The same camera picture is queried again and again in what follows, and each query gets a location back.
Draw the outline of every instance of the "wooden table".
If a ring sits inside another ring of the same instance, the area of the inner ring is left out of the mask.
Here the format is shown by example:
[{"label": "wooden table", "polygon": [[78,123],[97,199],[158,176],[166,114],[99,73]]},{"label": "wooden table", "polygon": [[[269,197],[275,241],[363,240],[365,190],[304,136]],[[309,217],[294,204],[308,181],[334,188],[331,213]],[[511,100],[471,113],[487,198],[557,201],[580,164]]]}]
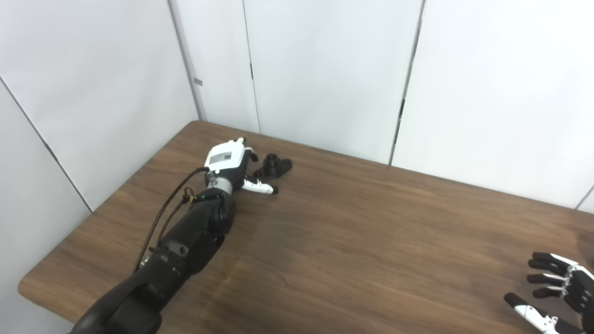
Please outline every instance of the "wooden table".
[{"label": "wooden table", "polygon": [[[231,233],[159,333],[536,333],[503,301],[534,301],[531,253],[594,254],[594,215],[197,121],[27,274],[21,294],[75,322],[130,275],[175,186],[240,136],[294,168],[273,181],[276,196],[233,195]],[[558,300],[536,305],[577,319]]]}]

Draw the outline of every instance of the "robotic arm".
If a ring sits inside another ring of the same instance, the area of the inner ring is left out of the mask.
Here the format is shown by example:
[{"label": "robotic arm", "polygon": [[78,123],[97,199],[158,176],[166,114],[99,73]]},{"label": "robotic arm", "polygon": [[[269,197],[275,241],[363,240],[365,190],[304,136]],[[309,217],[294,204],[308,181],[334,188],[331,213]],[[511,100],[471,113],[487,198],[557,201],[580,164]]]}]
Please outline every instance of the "robotic arm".
[{"label": "robotic arm", "polygon": [[155,334],[161,310],[190,276],[202,271],[223,244],[235,216],[234,191],[276,194],[278,188],[246,176],[255,151],[239,138],[210,150],[206,190],[184,196],[188,212],[134,273],[100,297],[74,325],[71,334]]},{"label": "robotic arm", "polygon": [[518,295],[510,292],[505,301],[530,324],[544,334],[594,334],[594,276],[577,262],[556,254],[535,252],[528,265],[549,273],[528,275],[532,284],[547,284],[533,291],[535,298],[562,298],[574,311],[582,316],[582,328],[550,316],[546,311],[528,304]]}]

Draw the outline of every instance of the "black 3d-printed part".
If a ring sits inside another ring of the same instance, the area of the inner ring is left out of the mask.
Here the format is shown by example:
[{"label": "black 3d-printed part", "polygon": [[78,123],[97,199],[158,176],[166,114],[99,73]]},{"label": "black 3d-printed part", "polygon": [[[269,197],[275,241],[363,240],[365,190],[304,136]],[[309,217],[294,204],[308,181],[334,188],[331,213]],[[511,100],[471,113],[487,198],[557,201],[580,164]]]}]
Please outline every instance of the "black 3d-printed part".
[{"label": "black 3d-printed part", "polygon": [[274,153],[270,153],[264,159],[264,167],[254,172],[254,177],[262,182],[278,179],[293,168],[291,159],[281,159]]}]

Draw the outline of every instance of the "black cable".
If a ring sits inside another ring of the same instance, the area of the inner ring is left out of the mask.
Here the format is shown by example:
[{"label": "black cable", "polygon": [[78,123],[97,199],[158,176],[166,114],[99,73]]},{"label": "black cable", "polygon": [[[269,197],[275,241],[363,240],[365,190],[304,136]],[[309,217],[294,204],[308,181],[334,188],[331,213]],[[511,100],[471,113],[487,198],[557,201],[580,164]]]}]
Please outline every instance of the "black cable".
[{"label": "black cable", "polygon": [[167,200],[161,207],[161,210],[159,210],[159,212],[157,213],[157,216],[155,217],[154,222],[153,222],[153,226],[151,226],[150,230],[148,231],[147,238],[144,240],[144,244],[143,244],[142,248],[140,249],[140,254],[138,255],[138,259],[136,259],[136,263],[134,264],[134,270],[132,270],[132,273],[135,273],[136,270],[138,270],[138,267],[140,266],[140,262],[143,260],[144,252],[147,250],[147,246],[149,245],[150,238],[153,236],[154,229],[157,227],[157,223],[159,223],[159,219],[161,219],[161,216],[163,215],[163,212],[167,208],[167,205],[169,205],[171,200],[175,197],[175,194],[177,194],[178,191],[184,186],[184,184],[186,184],[186,182],[188,182],[188,180],[191,179],[194,175],[196,175],[200,172],[208,172],[208,171],[209,171],[208,167],[197,168],[195,171],[188,174],[188,176],[179,184],[179,186],[177,186],[177,188],[175,188],[175,190],[172,192],[172,194],[169,196],[169,198],[167,198]]},{"label": "black cable", "polygon": [[159,232],[159,236],[157,237],[157,242],[155,243],[157,245],[155,248],[157,248],[157,249],[160,248],[160,246],[161,246],[161,239],[163,238],[163,234],[165,233],[165,229],[167,228],[167,225],[169,225],[169,222],[171,221],[171,219],[173,218],[173,216],[175,215],[175,213],[185,203],[187,203],[187,202],[184,201],[184,200],[179,201],[178,205],[176,205],[175,208],[173,209],[173,211],[171,211],[171,214],[169,215],[169,217],[167,217],[167,220],[163,224],[163,227],[161,227],[161,231]]}]

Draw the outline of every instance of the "white wall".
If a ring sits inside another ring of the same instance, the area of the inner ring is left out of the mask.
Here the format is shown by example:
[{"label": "white wall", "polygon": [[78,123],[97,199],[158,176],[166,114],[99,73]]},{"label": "white wall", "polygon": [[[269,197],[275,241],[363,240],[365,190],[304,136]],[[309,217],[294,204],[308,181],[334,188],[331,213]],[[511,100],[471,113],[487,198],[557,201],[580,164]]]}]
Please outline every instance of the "white wall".
[{"label": "white wall", "polygon": [[245,0],[267,136],[388,163],[420,0]]},{"label": "white wall", "polygon": [[2,83],[0,119],[1,331],[67,333],[70,322],[23,298],[17,286],[89,211]]},{"label": "white wall", "polygon": [[575,208],[594,184],[592,15],[428,1],[392,164]]},{"label": "white wall", "polygon": [[208,122],[259,133],[241,0],[171,0]]},{"label": "white wall", "polygon": [[166,1],[2,1],[0,75],[92,209],[197,119]]}]

